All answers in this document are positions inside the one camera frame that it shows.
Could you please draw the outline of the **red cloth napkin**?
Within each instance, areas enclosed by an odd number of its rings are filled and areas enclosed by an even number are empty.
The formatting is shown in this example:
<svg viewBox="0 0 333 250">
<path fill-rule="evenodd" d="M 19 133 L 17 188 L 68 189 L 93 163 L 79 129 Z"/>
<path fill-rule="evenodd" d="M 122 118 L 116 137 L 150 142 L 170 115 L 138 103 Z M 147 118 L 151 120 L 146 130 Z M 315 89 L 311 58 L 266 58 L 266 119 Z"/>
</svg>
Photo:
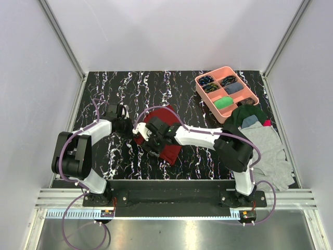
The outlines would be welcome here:
<svg viewBox="0 0 333 250">
<path fill-rule="evenodd" d="M 143 119 L 143 122 L 148 123 L 153 117 L 158 117 L 169 126 L 172 126 L 174 123 L 178 123 L 178 119 L 175 115 L 163 108 L 150 111 Z M 172 166 L 175 164 L 181 149 L 182 147 L 180 145 L 166 145 L 159 154 L 159 158 L 167 161 Z"/>
</svg>

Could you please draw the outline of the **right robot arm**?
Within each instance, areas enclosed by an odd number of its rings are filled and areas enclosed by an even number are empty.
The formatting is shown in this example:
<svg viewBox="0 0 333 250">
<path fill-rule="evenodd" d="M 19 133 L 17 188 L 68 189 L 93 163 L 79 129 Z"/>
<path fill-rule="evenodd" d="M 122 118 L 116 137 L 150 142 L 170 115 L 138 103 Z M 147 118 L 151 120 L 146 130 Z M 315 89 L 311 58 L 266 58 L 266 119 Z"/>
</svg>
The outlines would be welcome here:
<svg viewBox="0 0 333 250">
<path fill-rule="evenodd" d="M 156 157 L 176 146 L 196 146 L 215 151 L 222 164 L 234 174 L 238 204 L 246 207 L 254 202 L 257 188 L 249 170 L 254 146 L 237 128 L 203 129 L 182 122 L 169 125 L 158 117 L 152 117 L 148 122 L 137 123 L 133 134 L 142 138 L 141 147 Z"/>
</svg>

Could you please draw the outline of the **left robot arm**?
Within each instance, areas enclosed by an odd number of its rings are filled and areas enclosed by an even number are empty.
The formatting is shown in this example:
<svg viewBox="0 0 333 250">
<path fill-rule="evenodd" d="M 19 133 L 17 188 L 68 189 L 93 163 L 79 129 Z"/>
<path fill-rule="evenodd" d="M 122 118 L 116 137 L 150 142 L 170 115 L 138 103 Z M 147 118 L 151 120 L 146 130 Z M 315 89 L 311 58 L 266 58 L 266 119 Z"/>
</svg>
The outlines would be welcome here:
<svg viewBox="0 0 333 250">
<path fill-rule="evenodd" d="M 112 203 L 111 186 L 92 166 L 93 146 L 113 133 L 132 134 L 133 123 L 126 105 L 107 105 L 91 124 L 73 132 L 61 132 L 52 160 L 52 172 L 86 189 L 100 206 Z"/>
</svg>

